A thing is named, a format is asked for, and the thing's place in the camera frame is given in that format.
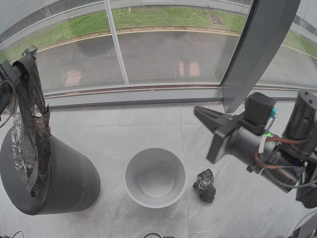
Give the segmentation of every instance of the gray tile floor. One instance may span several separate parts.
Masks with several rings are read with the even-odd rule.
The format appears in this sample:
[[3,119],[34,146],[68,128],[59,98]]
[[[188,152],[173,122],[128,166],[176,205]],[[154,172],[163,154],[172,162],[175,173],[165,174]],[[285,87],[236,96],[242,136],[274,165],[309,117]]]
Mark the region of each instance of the gray tile floor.
[[[143,238],[150,232],[175,238],[290,235],[311,210],[295,201],[295,190],[282,192],[265,178],[247,172],[246,165],[235,157],[225,156],[215,165],[209,163],[205,158],[212,133],[194,116],[193,106],[52,111],[52,134],[91,159],[100,174],[100,195],[82,212],[27,216],[12,205],[0,183],[0,236],[12,236],[19,230],[25,238]],[[220,102],[203,106],[223,112]],[[283,132],[293,106],[291,102],[276,104],[279,117],[272,132]],[[11,124],[0,130],[0,142]],[[122,183],[122,170],[130,155],[155,145],[183,158],[189,175],[184,195],[162,209],[138,205]],[[219,170],[212,204],[200,201],[192,188],[196,175],[207,168]]]

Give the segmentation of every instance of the teal connector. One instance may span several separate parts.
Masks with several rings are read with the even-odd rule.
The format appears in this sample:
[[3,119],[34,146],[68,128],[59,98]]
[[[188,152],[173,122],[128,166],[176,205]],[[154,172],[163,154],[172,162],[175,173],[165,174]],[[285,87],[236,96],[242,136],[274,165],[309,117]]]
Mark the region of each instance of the teal connector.
[[276,112],[277,112],[277,109],[272,108],[271,113],[270,113],[270,118],[273,118],[275,116]]

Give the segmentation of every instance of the grass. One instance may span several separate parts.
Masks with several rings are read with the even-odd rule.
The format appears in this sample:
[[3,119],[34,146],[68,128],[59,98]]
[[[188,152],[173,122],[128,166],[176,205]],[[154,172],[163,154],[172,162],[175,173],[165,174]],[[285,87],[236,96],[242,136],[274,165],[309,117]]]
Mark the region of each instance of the grass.
[[[132,8],[131,14],[128,13],[127,9],[112,10],[117,29],[162,25],[211,27],[212,23],[208,18],[208,13],[221,17],[224,24],[221,26],[222,28],[238,32],[242,31],[246,20],[244,15],[220,10],[209,12],[207,9],[189,7]],[[6,48],[3,53],[0,53],[0,60],[2,61],[4,58],[12,60],[20,57],[21,53],[30,45],[41,48],[63,39],[97,32],[110,32],[105,11],[79,16],[31,34]],[[303,37],[289,32],[284,43],[317,57],[317,46]]]

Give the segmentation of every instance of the hanging black plastic bag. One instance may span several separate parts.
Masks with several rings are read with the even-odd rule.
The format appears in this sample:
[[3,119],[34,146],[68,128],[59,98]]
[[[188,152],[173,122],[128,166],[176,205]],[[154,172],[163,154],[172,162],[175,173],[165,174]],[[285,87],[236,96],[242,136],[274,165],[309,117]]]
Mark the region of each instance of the hanging black plastic bag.
[[[36,65],[37,48],[30,46],[13,66],[27,73],[16,87],[18,107],[11,132],[10,153],[16,170],[31,196],[40,192],[52,153],[50,111],[45,108]],[[35,106],[41,113],[35,115]]]
[[206,203],[212,203],[215,199],[216,188],[213,186],[214,176],[210,169],[207,169],[197,175],[197,180],[193,188],[199,195],[199,199]]

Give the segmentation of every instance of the road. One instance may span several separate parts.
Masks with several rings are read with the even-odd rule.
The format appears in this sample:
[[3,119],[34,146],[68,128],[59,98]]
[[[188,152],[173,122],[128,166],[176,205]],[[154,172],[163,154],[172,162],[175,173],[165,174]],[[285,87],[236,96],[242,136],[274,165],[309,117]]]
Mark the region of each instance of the road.
[[[118,35],[130,84],[212,82],[219,84],[237,36],[201,32],[143,32]],[[81,40],[37,55],[45,93],[124,84],[111,36]],[[281,47],[260,83],[317,86],[317,62]]]

